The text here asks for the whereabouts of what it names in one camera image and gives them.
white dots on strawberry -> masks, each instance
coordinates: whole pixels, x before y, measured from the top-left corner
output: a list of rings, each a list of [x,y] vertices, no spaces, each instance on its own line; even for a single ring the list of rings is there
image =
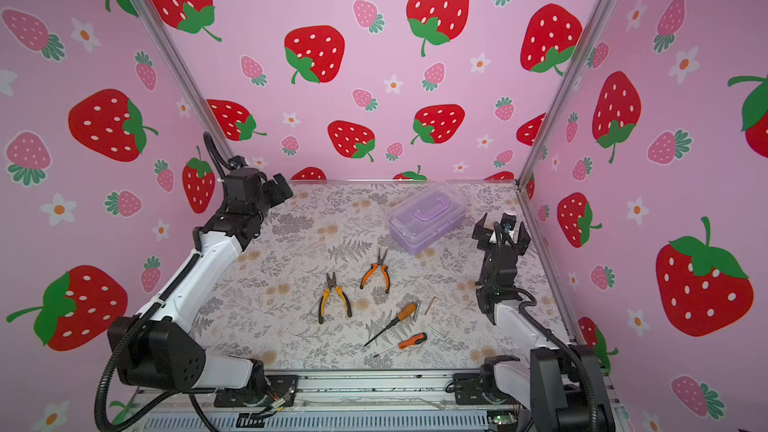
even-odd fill
[[[11,162],[5,170],[17,184],[38,186],[48,177],[45,169],[51,166],[51,154],[35,133],[17,134],[5,147],[5,156]]]
[[[699,384],[696,379],[681,375],[670,381],[670,388],[674,396],[700,418],[707,415],[715,420],[725,418],[726,406],[720,395],[704,382]]]
[[[80,265],[54,280],[43,293],[43,305],[14,312],[13,322],[28,312],[40,311],[34,333],[51,350],[72,350],[95,339],[125,314],[128,294],[99,268]]]
[[[710,246],[710,220],[702,217],[706,242],[681,237],[656,257],[656,280],[667,318],[693,337],[738,321],[752,307],[754,290],[736,258]]]

purple storage box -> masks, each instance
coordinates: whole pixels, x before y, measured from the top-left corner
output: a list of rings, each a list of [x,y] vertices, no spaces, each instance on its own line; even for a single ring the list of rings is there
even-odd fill
[[[437,182],[392,209],[389,232],[416,255],[461,224],[466,213],[467,199],[446,182]]]

orange-handled screwdriver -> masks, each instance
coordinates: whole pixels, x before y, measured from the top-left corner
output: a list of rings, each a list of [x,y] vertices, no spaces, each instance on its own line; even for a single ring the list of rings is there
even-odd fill
[[[404,321],[404,320],[406,320],[408,317],[410,317],[410,316],[411,316],[411,314],[412,314],[413,312],[416,312],[416,304],[414,304],[413,302],[411,302],[411,303],[410,303],[410,304],[408,304],[408,305],[407,305],[407,306],[406,306],[406,307],[405,307],[403,310],[401,310],[401,311],[400,311],[400,313],[397,315],[397,317],[395,317],[394,319],[392,319],[392,321],[391,321],[391,322],[389,322],[389,324],[388,324],[386,327],[384,327],[384,329],[382,329],[382,331],[380,331],[378,334],[374,335],[374,336],[373,336],[373,338],[372,338],[371,340],[369,340],[369,341],[365,342],[365,343],[364,343],[364,345],[363,345],[363,347],[365,347],[365,346],[367,346],[368,344],[370,344],[371,342],[375,341],[375,340],[376,340],[376,338],[377,338],[377,337],[379,337],[379,335],[383,334],[383,333],[384,333],[384,331],[386,331],[388,328],[390,328],[390,327],[394,326],[395,324],[397,324],[397,323],[398,323],[398,322],[400,322],[400,321]]]
[[[427,334],[425,334],[424,332],[421,332],[420,334],[414,335],[413,337],[411,337],[407,341],[400,342],[398,345],[396,345],[393,348],[388,348],[387,350],[384,350],[380,354],[374,354],[373,357],[379,357],[379,355],[386,354],[390,350],[395,350],[397,348],[400,349],[400,350],[407,349],[408,347],[410,347],[412,345],[419,345],[422,342],[426,342],[426,340],[427,340]]]

table surface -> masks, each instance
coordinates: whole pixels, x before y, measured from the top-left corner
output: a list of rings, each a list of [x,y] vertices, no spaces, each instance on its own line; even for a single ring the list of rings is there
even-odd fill
[[[483,251],[472,240],[472,229],[486,212],[486,226],[502,212],[522,219],[514,186],[450,183],[467,199],[466,218],[414,257],[389,234],[386,220],[393,206],[428,184],[292,182],[294,197],[270,210],[261,237],[226,270],[190,333],[206,349],[257,358],[268,370],[466,369],[500,354],[524,359],[527,351],[481,314],[474,285]],[[380,272],[360,290],[379,247],[389,248],[389,294]],[[341,298],[332,292],[325,322],[319,324],[326,273],[334,271],[352,303],[352,316],[346,316]],[[518,261],[515,283],[537,298],[532,315],[565,338],[533,244]],[[432,297],[438,299],[425,314]],[[409,302],[419,304],[416,320],[398,323],[363,348]],[[427,342],[372,357],[419,332],[427,333]]]

